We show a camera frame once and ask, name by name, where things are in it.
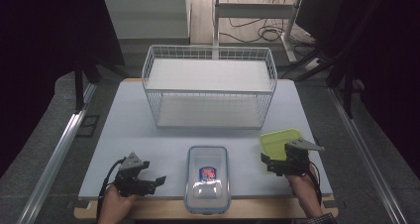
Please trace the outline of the white cabinet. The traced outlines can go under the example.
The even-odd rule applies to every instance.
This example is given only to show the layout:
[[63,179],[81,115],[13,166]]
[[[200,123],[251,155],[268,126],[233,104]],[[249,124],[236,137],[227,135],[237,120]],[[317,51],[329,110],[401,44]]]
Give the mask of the white cabinet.
[[190,0],[105,0],[119,40],[190,39]]

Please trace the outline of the clear lidded food container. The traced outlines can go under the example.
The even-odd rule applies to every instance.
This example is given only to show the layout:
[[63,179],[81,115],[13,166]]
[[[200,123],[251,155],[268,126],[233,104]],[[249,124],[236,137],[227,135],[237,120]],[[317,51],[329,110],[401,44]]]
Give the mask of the clear lidded food container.
[[187,153],[186,209],[194,214],[226,212],[231,204],[229,155],[225,147],[194,146]]

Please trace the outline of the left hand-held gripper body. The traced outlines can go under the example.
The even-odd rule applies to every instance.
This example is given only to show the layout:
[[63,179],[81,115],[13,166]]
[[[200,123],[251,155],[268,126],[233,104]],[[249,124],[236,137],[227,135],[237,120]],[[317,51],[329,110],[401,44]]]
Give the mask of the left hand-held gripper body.
[[119,167],[115,176],[114,185],[122,196],[140,195],[142,188],[138,176],[145,168],[145,164],[139,157],[131,152]]

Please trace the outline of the person's left hand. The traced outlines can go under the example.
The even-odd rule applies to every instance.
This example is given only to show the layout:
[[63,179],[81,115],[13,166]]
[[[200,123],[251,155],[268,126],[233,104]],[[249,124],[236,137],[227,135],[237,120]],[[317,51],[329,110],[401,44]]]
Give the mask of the person's left hand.
[[97,224],[120,224],[137,199],[136,195],[121,196],[117,187],[111,184],[105,191]]

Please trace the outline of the white wire basket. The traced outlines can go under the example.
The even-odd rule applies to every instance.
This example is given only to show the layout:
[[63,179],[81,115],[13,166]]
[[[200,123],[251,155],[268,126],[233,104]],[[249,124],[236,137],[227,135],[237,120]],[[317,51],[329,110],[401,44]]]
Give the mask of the white wire basket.
[[277,72],[268,48],[151,46],[142,79],[159,127],[259,129]]

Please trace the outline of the white table mat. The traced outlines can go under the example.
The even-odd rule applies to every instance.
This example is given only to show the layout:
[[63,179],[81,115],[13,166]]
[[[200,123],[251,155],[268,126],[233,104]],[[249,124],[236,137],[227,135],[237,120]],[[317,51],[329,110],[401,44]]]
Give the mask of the white table mat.
[[260,135],[294,128],[307,141],[314,140],[295,87],[280,80],[271,100],[263,127],[249,129],[159,128],[140,81],[120,83],[97,143],[79,196],[98,196],[111,165],[135,153],[150,167],[142,179],[165,176],[156,197],[182,197],[186,186],[187,151],[192,146],[223,146],[229,154],[230,192],[234,197],[289,195],[285,178],[266,170],[261,162]]

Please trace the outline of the aluminium rail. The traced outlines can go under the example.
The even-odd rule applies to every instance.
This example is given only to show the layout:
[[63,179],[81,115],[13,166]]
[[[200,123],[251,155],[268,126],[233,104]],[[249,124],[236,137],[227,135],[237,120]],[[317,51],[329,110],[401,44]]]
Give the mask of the aluminium rail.
[[53,182],[64,162],[77,131],[86,115],[92,96],[97,86],[89,83],[82,95],[82,106],[79,112],[73,113],[55,146],[41,177],[39,178],[32,194],[22,210],[16,224],[34,224],[47,196],[53,186]]
[[350,134],[350,137],[352,138],[355,149],[361,157],[361,160],[367,170],[367,174],[391,222],[393,224],[408,224],[407,219],[401,210],[401,206],[396,199],[396,196],[394,195],[390,185],[385,180],[376,162],[374,161],[356,123],[346,112],[343,106],[344,101],[341,98],[339,91],[335,88],[328,88],[328,92],[332,97],[339,115],[342,118],[348,133]]

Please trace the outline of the white metal stand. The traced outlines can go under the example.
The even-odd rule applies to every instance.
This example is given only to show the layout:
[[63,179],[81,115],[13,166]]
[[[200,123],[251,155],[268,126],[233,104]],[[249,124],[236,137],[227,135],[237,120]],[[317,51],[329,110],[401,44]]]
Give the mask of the white metal stand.
[[263,19],[263,20],[285,20],[286,28],[279,33],[281,44],[285,50],[288,60],[297,63],[297,58],[290,45],[290,35],[294,26],[301,0],[294,0],[291,4],[276,3],[228,3],[220,0],[213,0],[213,35],[212,46],[219,46],[221,19]]

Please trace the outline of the black table bracket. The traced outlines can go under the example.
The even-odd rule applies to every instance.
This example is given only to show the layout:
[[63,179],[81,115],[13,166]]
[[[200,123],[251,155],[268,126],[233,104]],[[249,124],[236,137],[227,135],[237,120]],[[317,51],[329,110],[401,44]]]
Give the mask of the black table bracket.
[[337,201],[337,200],[324,200],[323,204],[325,208],[346,208],[347,205],[345,202]]
[[69,209],[74,209],[74,208],[90,209],[91,208],[91,202],[87,201],[87,200],[69,201],[66,204],[66,207],[69,208]]

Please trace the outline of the person's right hand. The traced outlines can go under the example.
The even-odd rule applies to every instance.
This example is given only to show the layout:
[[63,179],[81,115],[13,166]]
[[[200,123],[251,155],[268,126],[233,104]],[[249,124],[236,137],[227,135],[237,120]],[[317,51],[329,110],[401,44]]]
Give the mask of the person's right hand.
[[306,217],[311,219],[322,216],[323,210],[319,204],[315,184],[312,182],[310,175],[287,175],[286,178]]

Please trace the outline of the black stand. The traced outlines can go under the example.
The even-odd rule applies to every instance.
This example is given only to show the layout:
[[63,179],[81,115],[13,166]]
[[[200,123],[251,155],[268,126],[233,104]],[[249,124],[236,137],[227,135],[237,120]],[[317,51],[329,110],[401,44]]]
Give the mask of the black stand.
[[353,118],[352,96],[354,93],[355,68],[349,59],[349,55],[339,53],[332,58],[332,70],[326,79],[329,87],[337,87],[344,81],[343,108],[350,119]]
[[122,53],[113,56],[101,57],[94,54],[81,54],[74,61],[74,84],[75,84],[75,114],[82,111],[86,104],[86,95],[83,90],[83,78],[86,77],[91,84],[100,82],[102,76],[97,65],[103,65],[108,70],[126,78],[128,73],[123,71],[120,66],[125,65]]

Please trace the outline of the green plastic tray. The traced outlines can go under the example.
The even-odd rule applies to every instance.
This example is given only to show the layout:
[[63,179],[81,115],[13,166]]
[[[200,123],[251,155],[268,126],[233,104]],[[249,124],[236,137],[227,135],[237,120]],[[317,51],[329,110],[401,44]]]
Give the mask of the green plastic tray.
[[260,136],[260,144],[263,152],[272,160],[285,161],[285,144],[300,137],[301,133],[297,129],[280,130],[262,134]]

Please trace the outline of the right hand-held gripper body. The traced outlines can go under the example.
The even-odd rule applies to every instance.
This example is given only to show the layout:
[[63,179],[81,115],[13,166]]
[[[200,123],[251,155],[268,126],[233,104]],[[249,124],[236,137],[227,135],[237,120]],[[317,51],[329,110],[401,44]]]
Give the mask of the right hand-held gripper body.
[[304,175],[309,171],[309,152],[324,151],[325,148],[299,138],[289,141],[284,145],[286,153],[286,172],[285,174]]

